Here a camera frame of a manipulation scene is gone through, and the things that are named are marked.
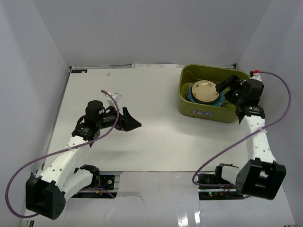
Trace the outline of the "teal scalloped plate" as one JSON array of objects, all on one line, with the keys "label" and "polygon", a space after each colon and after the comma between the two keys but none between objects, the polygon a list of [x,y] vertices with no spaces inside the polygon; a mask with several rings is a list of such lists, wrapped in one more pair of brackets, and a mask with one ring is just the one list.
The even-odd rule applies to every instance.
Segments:
[{"label": "teal scalloped plate", "polygon": [[220,107],[224,103],[224,100],[225,100],[224,93],[221,93],[219,95],[219,97],[215,101],[213,101],[213,102],[205,103],[205,102],[198,101],[193,96],[192,86],[193,86],[193,84],[191,84],[188,87],[188,89],[186,90],[186,91],[188,91],[188,98],[189,98],[190,102],[196,103],[196,104],[204,104],[204,105],[210,105],[210,106],[217,106],[217,107]]}]

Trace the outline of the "cream floral plate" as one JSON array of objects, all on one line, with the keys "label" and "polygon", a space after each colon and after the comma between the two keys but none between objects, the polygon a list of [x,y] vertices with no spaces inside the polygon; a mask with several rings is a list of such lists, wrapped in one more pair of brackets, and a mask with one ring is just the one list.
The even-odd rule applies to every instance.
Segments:
[{"label": "cream floral plate", "polygon": [[192,85],[191,92],[193,97],[202,103],[211,103],[218,99],[219,93],[216,84],[208,80],[200,80]]}]

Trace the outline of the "dark red rimmed plate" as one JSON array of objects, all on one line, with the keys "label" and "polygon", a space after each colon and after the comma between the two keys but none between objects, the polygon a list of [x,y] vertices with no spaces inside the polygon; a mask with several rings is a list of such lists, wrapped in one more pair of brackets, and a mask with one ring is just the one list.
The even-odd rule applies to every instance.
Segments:
[{"label": "dark red rimmed plate", "polygon": [[184,98],[186,101],[190,102],[189,98],[188,98],[188,91],[185,92]]}]

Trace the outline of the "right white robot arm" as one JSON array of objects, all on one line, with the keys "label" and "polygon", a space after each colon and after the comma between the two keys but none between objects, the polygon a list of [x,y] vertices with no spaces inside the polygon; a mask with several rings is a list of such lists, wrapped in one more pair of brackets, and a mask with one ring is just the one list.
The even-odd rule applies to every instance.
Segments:
[{"label": "right white robot arm", "polygon": [[221,93],[229,88],[225,99],[236,107],[236,116],[242,130],[250,135],[246,145],[248,161],[242,167],[219,164],[215,169],[214,184],[226,188],[230,183],[236,192],[273,200],[286,176],[286,167],[278,164],[270,149],[265,126],[265,113],[259,106],[264,85],[259,74],[247,80],[231,75],[216,85]]}]

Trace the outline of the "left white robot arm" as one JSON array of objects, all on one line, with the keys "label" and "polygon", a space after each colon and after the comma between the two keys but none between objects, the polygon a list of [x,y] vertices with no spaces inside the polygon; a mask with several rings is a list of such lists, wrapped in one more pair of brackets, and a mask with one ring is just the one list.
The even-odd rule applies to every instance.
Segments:
[{"label": "left white robot arm", "polygon": [[119,113],[114,107],[104,108],[101,101],[88,102],[82,116],[61,153],[39,176],[30,177],[26,182],[26,208],[39,215],[57,219],[66,202],[81,189],[97,188],[100,183],[100,170],[96,166],[76,163],[92,147],[93,140],[100,137],[105,128],[131,131],[141,127],[126,107]]}]

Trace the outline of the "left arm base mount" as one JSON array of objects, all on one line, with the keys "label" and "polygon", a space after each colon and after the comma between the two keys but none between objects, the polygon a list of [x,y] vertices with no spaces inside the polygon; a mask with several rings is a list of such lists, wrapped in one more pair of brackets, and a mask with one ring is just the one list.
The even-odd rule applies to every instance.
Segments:
[{"label": "left arm base mount", "polygon": [[95,188],[96,190],[91,190],[92,186],[84,187],[79,193],[74,195],[74,198],[84,198],[84,199],[114,199],[117,192],[113,192],[115,184],[114,175],[100,175],[99,183]]}]

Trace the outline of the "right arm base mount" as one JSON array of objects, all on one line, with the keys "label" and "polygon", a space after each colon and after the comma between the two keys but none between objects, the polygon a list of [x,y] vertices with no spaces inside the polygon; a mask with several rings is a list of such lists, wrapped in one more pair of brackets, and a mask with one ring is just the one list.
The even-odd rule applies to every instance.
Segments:
[{"label": "right arm base mount", "polygon": [[217,181],[214,172],[198,174],[196,180],[200,184],[213,184],[213,186],[199,186],[200,201],[243,200],[244,195],[237,193],[234,186],[226,180]]}]

